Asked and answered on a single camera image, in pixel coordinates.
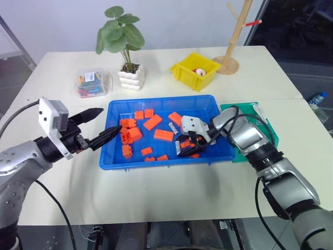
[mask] green tray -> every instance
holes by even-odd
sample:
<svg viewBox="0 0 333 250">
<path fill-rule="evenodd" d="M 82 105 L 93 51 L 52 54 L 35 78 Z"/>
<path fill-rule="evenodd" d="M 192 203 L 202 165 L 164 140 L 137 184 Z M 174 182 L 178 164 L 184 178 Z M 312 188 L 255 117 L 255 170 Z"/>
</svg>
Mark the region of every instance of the green tray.
<svg viewBox="0 0 333 250">
<path fill-rule="evenodd" d="M 257 112 L 255 112 L 255 110 L 253 109 L 253 104 L 258 104 L 258 102 L 252 102 L 252 103 L 234 103 L 234 104 L 222 104 L 221 105 L 221 110 L 225 110 L 233 105 L 236 105 L 244 114 L 251 114 L 251 115 L 258 115 Z M 263 132 L 267 137 L 268 139 L 270 140 L 270 134 L 269 132 L 267 131 L 266 127 L 260 123 L 259 121 L 257 121 L 256 119 L 254 118 L 251 118 L 251 117 L 247 117 L 248 121 L 254 123 L 260 130 L 261 132 Z M 276 144 L 276 147 L 279 143 L 279 137 L 277 137 L 277 134 L 275 133 L 273 127 L 271 126 L 270 122 L 268 121 L 268 126 L 269 128 L 271 129 L 272 133 L 273 133 L 273 136 L 275 138 L 275 144 Z M 245 156 L 243 156 L 240 151 L 235 148 L 235 158 L 233 160 L 233 163 L 241 163 L 241 162 L 244 162 L 244 161 L 248 161 L 246 159 Z"/>
</svg>

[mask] wooden coat rack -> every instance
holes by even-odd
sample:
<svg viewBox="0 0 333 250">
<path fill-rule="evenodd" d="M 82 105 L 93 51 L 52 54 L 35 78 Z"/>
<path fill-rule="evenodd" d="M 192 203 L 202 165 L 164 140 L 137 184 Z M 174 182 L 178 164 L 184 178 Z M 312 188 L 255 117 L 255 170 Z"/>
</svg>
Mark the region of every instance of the wooden coat rack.
<svg viewBox="0 0 333 250">
<path fill-rule="evenodd" d="M 225 56 L 218 56 L 214 58 L 213 60 L 216 61 L 217 63 L 221 64 L 220 69 L 217 71 L 217 73 L 220 74 L 234 74 L 237 72 L 239 68 L 239 63 L 231 57 L 233 50 L 237 44 L 239 35 L 241 33 L 241 30 L 243 27 L 246 26 L 252 26 L 252 25 L 257 25 L 262 22 L 262 20 L 257 20 L 254 22 L 249 22 L 245 23 L 245 19 L 249 13 L 249 9 L 251 7 L 252 0 L 245 0 L 243 8 L 241 10 L 240 16 L 237 15 L 233 7 L 231 6 L 230 3 L 227 4 L 228 8 L 230 11 L 233 13 L 234 17 L 237 19 L 237 24 L 234 30 L 233 37 L 229 41 L 229 46 L 227 53 Z"/>
</svg>

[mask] blue plastic tray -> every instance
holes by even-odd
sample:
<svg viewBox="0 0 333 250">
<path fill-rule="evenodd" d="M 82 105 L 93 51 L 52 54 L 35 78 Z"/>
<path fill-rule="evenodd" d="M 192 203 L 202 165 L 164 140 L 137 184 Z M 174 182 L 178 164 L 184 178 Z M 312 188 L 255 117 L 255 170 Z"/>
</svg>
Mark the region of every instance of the blue plastic tray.
<svg viewBox="0 0 333 250">
<path fill-rule="evenodd" d="M 153 138 L 155 129 L 171 130 L 168 126 L 170 122 L 168 115 L 173 111 L 176 111 L 181 116 L 199 117 L 201 120 L 208 123 L 211 118 L 220 113 L 216 101 L 211 95 L 111 101 L 108 108 L 105 128 L 117 126 L 120 123 L 120 119 L 134 118 L 135 111 L 149 108 L 154 109 L 155 114 L 162 117 L 163 121 L 150 132 L 143 126 L 143 123 L 148 119 L 136 121 L 137 126 L 143 134 L 143 138 L 131 144 L 133 157 L 130 159 L 125 159 L 122 155 L 122 143 L 119 134 L 111 142 L 104 145 L 99 159 L 99 166 L 102 169 L 116 170 L 195 163 L 210 164 L 216 161 L 234 159 L 235 150 L 223 137 L 217 139 L 215 145 L 211 145 L 207 147 L 205 151 L 200 152 L 200 158 L 177 157 L 174 141 L 180 135 L 180 128 L 176 125 L 179 134 L 174 136 L 173 142 L 164 142 Z M 142 156 L 141 149 L 149 146 L 152 147 L 152 154 Z M 146 157 L 156 158 L 164 154 L 168 155 L 169 160 L 144 162 Z"/>
</svg>

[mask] potted plant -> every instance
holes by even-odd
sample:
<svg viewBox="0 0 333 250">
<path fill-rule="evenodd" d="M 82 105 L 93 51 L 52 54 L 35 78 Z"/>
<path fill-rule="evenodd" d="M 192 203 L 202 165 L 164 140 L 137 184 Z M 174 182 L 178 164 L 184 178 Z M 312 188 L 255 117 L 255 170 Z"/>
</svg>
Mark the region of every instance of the potted plant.
<svg viewBox="0 0 333 250">
<path fill-rule="evenodd" d="M 111 53 L 120 52 L 125 64 L 118 71 L 123 88 L 140 90 L 145 81 L 142 65 L 131 61 L 130 51 L 138 51 L 145 44 L 140 31 L 133 25 L 140 19 L 132 14 L 124 14 L 121 6 L 113 6 L 105 11 L 111 18 L 99 29 L 97 34 L 96 53 L 99 55 L 104 48 Z"/>
</svg>

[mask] white flower pot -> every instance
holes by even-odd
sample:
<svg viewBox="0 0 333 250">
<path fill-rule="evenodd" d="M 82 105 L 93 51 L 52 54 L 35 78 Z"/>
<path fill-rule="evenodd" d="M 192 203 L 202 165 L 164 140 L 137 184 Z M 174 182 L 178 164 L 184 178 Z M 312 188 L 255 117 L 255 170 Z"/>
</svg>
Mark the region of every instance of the white flower pot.
<svg viewBox="0 0 333 250">
<path fill-rule="evenodd" d="M 125 89 L 140 90 L 145 82 L 145 71 L 142 65 L 136 70 L 135 74 L 125 71 L 118 71 L 120 84 Z"/>
</svg>

